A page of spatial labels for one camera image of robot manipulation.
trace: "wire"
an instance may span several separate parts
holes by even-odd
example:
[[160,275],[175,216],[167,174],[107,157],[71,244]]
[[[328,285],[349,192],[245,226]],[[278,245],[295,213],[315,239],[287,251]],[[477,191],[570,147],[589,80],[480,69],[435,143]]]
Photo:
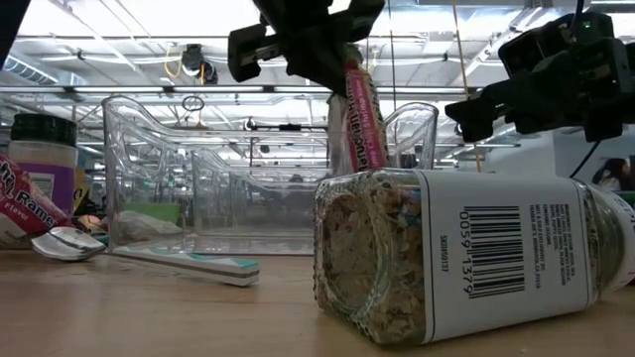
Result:
[[586,153],[586,156],[584,156],[584,158],[582,159],[581,162],[579,162],[579,164],[577,165],[577,168],[575,168],[575,170],[573,170],[573,173],[571,173],[571,175],[569,175],[569,177],[571,179],[575,178],[575,176],[577,175],[577,173],[579,173],[579,171],[584,167],[584,164],[586,164],[586,162],[588,161],[588,159],[590,159],[591,155],[593,155],[593,153],[595,152],[595,149],[597,149],[597,147],[599,146],[599,143],[601,143],[602,141],[596,141],[595,144],[593,144],[593,146],[591,147],[591,149],[588,151],[588,153]]
[[[456,11],[456,0],[452,0],[452,12],[454,13],[454,26],[456,27],[456,41],[458,43],[458,57],[460,58],[460,74],[463,77],[463,90],[465,91],[465,99],[469,100],[467,88],[467,73],[465,71],[465,57],[463,56],[463,44],[460,40],[460,31],[458,30],[458,14]],[[478,155],[478,147],[474,143],[474,158],[476,159],[476,170],[482,172],[480,164],[480,155]]]
[[183,52],[181,52],[181,54],[179,55],[179,69],[177,70],[177,74],[174,74],[170,71],[170,68],[168,67],[168,61],[167,59],[170,57],[170,48],[168,47],[168,50],[166,51],[166,60],[164,60],[163,62],[163,68],[166,70],[166,73],[172,77],[172,78],[176,78],[181,74],[181,66],[183,65]]

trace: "table surface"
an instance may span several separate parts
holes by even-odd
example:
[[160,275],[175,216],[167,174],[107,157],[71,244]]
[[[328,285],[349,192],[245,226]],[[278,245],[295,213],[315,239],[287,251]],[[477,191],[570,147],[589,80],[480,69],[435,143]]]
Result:
[[117,258],[0,253],[0,356],[633,356],[635,287],[588,311],[405,350],[382,350],[313,297],[311,258],[258,258],[251,288]]

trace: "ramen package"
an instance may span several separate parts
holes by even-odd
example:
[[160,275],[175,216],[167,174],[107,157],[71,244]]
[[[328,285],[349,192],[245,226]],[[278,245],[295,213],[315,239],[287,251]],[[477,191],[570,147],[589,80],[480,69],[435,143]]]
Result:
[[29,238],[54,227],[72,224],[33,184],[27,172],[0,154],[0,250],[29,249]]
[[386,168],[388,147],[379,98],[361,56],[349,56],[344,67],[346,98],[329,100],[328,136],[335,176]]

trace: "container lid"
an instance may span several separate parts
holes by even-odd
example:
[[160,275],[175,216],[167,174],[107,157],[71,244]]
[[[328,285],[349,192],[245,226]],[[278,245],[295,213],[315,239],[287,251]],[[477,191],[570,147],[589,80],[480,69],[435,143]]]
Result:
[[16,114],[11,127],[11,140],[41,141],[74,147],[77,124],[46,114]]

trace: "red packaging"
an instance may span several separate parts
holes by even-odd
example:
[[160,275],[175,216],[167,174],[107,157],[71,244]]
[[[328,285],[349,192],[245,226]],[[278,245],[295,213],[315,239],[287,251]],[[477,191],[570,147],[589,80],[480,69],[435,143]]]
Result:
[[72,227],[70,219],[31,182],[27,172],[0,154],[0,249],[27,249],[29,237],[62,226]]
[[389,166],[384,121],[370,74],[350,60],[346,71],[346,135],[355,173]]

